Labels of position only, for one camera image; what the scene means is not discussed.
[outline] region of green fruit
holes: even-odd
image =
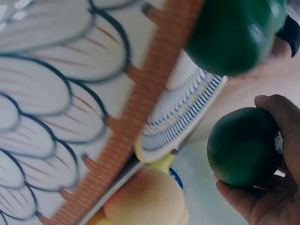
[[[185,51],[207,72],[237,76],[268,57],[285,18],[286,0],[205,0]]]
[[[281,164],[281,134],[263,109],[239,109],[215,124],[207,156],[222,181],[234,187],[250,187],[268,179]]]

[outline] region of white surface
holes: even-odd
[[[206,156],[206,142],[198,149],[184,148],[172,168],[183,183],[190,220],[188,225],[247,225],[222,198],[216,188],[216,178]]]

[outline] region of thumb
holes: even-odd
[[[255,105],[268,111],[276,121],[284,140],[286,165],[300,184],[300,109],[281,95],[257,96]]]

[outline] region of hand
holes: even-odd
[[[300,110],[287,98],[257,96],[256,107],[273,116],[283,137],[285,163],[263,184],[242,189],[217,181],[217,189],[250,225],[300,225]]]
[[[290,45],[276,37],[272,52],[260,65],[238,77],[230,77],[227,85],[242,84],[272,75],[281,70],[292,56]]]

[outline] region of fingernail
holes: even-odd
[[[266,95],[258,95],[255,97],[255,99],[264,99],[264,98],[267,98],[268,96]]]

